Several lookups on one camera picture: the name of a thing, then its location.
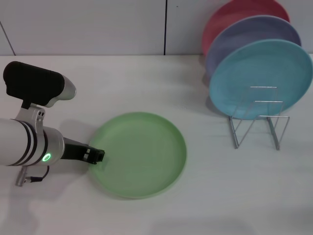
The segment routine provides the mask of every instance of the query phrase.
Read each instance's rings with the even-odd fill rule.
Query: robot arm
[[[101,162],[104,151],[67,138],[44,127],[45,110],[58,100],[75,97],[76,88],[61,74],[21,62],[11,62],[4,70],[7,94],[23,100],[15,119],[0,118],[0,165],[23,166],[17,185],[24,183],[27,167],[56,163],[60,159]]]

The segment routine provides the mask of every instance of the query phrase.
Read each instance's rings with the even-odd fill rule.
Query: pink plate
[[[239,20],[255,15],[271,15],[290,22],[286,10],[275,0],[232,0],[215,12],[206,24],[202,36],[204,55],[224,29]]]

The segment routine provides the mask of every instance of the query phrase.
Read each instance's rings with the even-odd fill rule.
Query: green plate
[[[103,162],[90,165],[92,176],[107,191],[126,198],[146,198],[168,189],[187,158],[176,126],[149,113],[128,113],[108,121],[90,145],[106,152]]]

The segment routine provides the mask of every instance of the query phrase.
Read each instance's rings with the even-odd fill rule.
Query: blue plate
[[[265,39],[284,39],[301,46],[300,37],[289,22],[275,16],[248,17],[226,28],[213,41],[206,56],[207,74],[212,76],[230,53]]]
[[[275,115],[281,104],[255,103],[244,117],[255,100],[283,101],[283,110],[289,108],[308,90],[312,75],[312,60],[302,47],[285,40],[261,40],[234,51],[220,63],[210,81],[210,97],[229,116],[239,104],[235,118]],[[277,87],[277,96],[275,89],[251,86]]]

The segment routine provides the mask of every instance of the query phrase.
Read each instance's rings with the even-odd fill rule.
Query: white table
[[[285,112],[280,151],[263,120],[235,150],[227,119],[206,107],[201,57],[8,56],[0,71],[13,60],[64,74],[77,88],[75,99],[46,108],[45,126],[88,142],[114,116],[152,112],[182,132],[188,161],[170,190],[144,200],[103,192],[83,162],[61,160],[43,182],[22,188],[14,186],[20,168],[1,166],[0,235],[312,234],[312,87]],[[0,79],[1,117],[14,118],[22,102],[5,88]]]

